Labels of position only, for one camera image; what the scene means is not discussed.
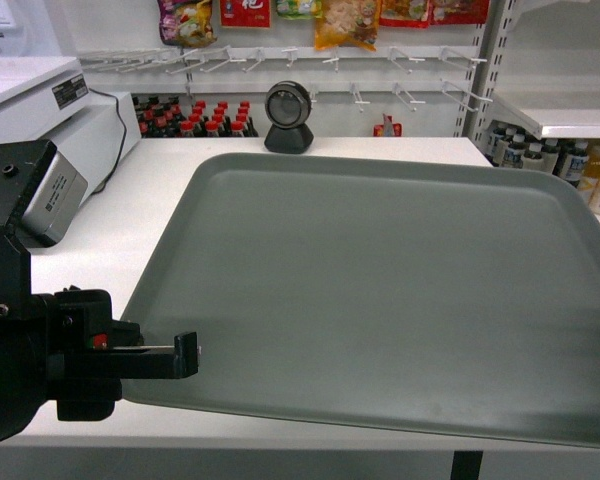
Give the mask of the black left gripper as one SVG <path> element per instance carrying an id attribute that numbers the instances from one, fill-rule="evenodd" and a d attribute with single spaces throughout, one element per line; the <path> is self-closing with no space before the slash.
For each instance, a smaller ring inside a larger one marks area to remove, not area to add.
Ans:
<path id="1" fill-rule="evenodd" d="M 47 392 L 60 421 L 111 416 L 122 398 L 119 379 L 175 380 L 198 372 L 196 332 L 176 335 L 171 346 L 140 346 L 140 327 L 114 319 L 111 296 L 101 289 L 64 289 L 53 294 L 52 305 L 47 352 L 64 354 L 67 380 L 51 380 Z"/>

